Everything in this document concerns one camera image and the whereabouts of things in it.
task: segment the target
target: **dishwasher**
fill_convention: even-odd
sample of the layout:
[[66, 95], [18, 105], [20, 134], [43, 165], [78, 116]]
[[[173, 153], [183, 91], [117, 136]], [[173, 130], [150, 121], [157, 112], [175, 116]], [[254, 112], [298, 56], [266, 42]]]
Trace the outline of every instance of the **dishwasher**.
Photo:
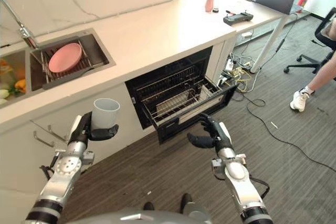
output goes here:
[[212, 47], [126, 82], [143, 129], [153, 125], [160, 144], [228, 105], [236, 86], [221, 89], [206, 75]]

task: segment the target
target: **person's leg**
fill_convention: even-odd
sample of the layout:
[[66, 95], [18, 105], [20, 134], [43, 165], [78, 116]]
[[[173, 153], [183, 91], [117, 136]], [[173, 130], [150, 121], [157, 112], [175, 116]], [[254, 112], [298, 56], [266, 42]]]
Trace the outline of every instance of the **person's leg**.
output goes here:
[[193, 202], [190, 194], [184, 194], [182, 196], [180, 213], [198, 221], [202, 221], [205, 224], [212, 224], [207, 210], [202, 205]]
[[299, 112], [304, 111], [309, 95], [334, 78], [336, 78], [336, 52], [306, 87], [294, 93], [290, 107]]
[[336, 77], [336, 52], [332, 58], [318, 71], [308, 87], [315, 91]]

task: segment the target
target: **kitchen counter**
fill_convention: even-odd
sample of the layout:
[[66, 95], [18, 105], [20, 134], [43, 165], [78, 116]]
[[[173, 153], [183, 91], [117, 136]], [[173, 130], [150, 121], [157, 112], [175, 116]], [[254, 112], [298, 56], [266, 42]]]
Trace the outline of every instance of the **kitchen counter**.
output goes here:
[[[0, 109], [0, 131], [234, 37], [223, 14], [204, 11], [204, 1], [174, 0], [38, 37], [42, 42], [93, 28], [116, 65]], [[20, 42], [1, 53], [24, 47]]]

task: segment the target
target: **white mug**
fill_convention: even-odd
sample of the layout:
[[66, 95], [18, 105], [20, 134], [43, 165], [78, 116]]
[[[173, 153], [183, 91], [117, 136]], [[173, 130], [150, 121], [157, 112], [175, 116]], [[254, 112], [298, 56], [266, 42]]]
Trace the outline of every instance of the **white mug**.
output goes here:
[[93, 102], [94, 108], [91, 117], [91, 129], [109, 129], [115, 124], [119, 102], [111, 98], [99, 98]]

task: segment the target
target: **sink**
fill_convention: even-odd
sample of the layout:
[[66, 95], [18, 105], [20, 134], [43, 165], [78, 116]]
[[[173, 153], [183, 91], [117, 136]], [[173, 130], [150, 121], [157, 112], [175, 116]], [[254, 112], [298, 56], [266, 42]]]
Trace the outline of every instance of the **sink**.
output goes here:
[[[48, 69], [48, 63], [53, 54], [62, 46], [78, 43], [82, 47], [82, 57], [71, 70], [63, 73], [53, 73]], [[69, 34], [47, 41], [39, 49], [29, 53], [30, 88], [32, 91], [50, 89], [70, 80], [111, 67], [115, 62], [101, 43], [95, 31], [91, 29]]]
[[[14, 84], [26, 77], [26, 50], [18, 50], [0, 56], [0, 89], [12, 90]], [[16, 100], [24, 96], [24, 93], [11, 92], [6, 98], [7, 101]]]
[[[62, 46], [73, 42], [79, 43], [82, 47], [83, 53], [79, 63], [69, 71], [52, 73], [48, 69], [48, 63], [53, 54]], [[116, 65], [92, 28], [48, 40], [39, 44], [39, 48], [33, 51], [25, 48], [2, 55], [0, 59], [5, 60], [12, 68], [9, 73], [0, 74], [1, 89], [3, 83], [8, 84], [5, 85], [7, 86], [5, 89], [8, 89], [8, 86], [12, 87], [16, 81], [26, 79], [26, 94], [11, 95], [7, 99], [8, 102], [0, 107]]]

